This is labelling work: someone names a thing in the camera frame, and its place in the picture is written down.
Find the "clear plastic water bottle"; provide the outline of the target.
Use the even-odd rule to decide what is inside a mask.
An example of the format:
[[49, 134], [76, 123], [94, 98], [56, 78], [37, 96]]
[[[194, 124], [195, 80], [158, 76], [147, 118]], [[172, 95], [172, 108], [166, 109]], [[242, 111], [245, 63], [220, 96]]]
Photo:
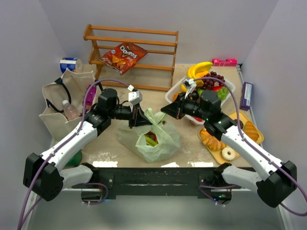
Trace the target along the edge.
[[74, 120], [80, 116], [80, 113], [77, 110], [77, 108], [71, 103], [69, 103], [68, 100], [62, 101], [62, 104], [63, 104], [63, 111], [67, 120], [69, 121]]

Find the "purple snack bag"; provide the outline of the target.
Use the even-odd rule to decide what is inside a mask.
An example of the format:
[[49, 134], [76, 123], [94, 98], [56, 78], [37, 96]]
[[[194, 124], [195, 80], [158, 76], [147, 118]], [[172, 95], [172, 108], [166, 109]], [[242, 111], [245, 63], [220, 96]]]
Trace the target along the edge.
[[85, 110], [88, 111], [91, 109], [93, 102], [95, 100], [96, 95], [96, 87], [92, 87], [90, 91], [88, 92], [87, 96], [84, 96], [83, 98], [83, 104], [85, 104]]

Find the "green celery stalk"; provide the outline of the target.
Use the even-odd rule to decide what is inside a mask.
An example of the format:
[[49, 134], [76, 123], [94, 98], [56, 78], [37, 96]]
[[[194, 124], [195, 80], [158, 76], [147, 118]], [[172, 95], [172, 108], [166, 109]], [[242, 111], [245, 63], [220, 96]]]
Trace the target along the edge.
[[158, 143], [154, 139], [150, 138], [148, 135], [145, 135], [144, 137], [147, 145], [152, 147], [158, 145]]

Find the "light green plastic bag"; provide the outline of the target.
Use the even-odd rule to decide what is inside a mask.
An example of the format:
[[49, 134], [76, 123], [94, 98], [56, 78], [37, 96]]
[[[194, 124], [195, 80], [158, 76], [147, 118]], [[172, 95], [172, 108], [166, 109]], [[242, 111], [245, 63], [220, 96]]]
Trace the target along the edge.
[[145, 116], [152, 123], [150, 126], [129, 128], [125, 122], [120, 123], [119, 143], [147, 162], [169, 159], [180, 149], [179, 132], [163, 112], [155, 113], [148, 108]]

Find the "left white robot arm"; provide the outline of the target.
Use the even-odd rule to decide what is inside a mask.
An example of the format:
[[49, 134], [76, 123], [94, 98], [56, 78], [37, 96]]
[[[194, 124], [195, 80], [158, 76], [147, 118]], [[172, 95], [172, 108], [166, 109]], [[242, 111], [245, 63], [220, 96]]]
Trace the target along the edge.
[[129, 128], [151, 125], [141, 109], [141, 101], [142, 94], [136, 89], [128, 94], [128, 106], [118, 103], [116, 90], [102, 90], [97, 103], [71, 133], [40, 155], [32, 153], [26, 158], [24, 186], [51, 201], [64, 188], [90, 182], [94, 178], [94, 166], [84, 163], [65, 169], [65, 165], [82, 147], [104, 132], [113, 119], [127, 120]]

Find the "beige canvas tote bag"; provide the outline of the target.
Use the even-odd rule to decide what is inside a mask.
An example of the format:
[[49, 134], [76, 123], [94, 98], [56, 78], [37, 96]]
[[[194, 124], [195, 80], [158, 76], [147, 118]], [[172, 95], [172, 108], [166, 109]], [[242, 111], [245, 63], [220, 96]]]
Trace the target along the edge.
[[55, 141], [73, 131], [82, 119], [83, 109], [88, 112], [98, 101], [100, 83], [86, 94], [94, 82], [93, 71], [76, 73], [67, 69], [54, 82], [43, 86], [46, 108], [39, 117]]

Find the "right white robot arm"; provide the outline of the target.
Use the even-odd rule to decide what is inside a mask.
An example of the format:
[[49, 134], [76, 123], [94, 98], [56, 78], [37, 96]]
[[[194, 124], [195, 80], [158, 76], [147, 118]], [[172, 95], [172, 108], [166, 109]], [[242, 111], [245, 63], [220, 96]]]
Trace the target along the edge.
[[204, 91], [199, 101], [181, 93], [161, 112], [181, 119], [185, 115], [204, 120], [206, 131], [236, 151], [254, 172], [223, 164], [220, 175], [224, 182], [256, 192], [270, 207], [279, 206], [297, 188], [297, 167], [291, 161], [282, 162], [247, 136], [233, 119], [221, 111], [221, 100], [214, 91]]

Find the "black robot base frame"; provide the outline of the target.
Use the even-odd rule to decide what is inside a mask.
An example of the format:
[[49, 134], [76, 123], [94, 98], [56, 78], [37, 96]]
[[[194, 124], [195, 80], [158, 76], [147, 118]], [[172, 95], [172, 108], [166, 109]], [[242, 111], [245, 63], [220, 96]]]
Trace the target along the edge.
[[78, 184], [83, 201], [118, 196], [195, 196], [212, 197], [228, 204], [232, 189], [221, 182], [212, 167], [97, 168], [87, 185]]

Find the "red cherries pile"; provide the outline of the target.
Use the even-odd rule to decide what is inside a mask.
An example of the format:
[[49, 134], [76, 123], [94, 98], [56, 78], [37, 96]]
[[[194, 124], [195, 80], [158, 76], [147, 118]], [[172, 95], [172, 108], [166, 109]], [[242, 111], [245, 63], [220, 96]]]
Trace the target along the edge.
[[151, 138], [153, 141], [158, 142], [155, 133], [153, 133], [153, 132], [151, 132], [151, 131], [148, 132], [148, 137]]

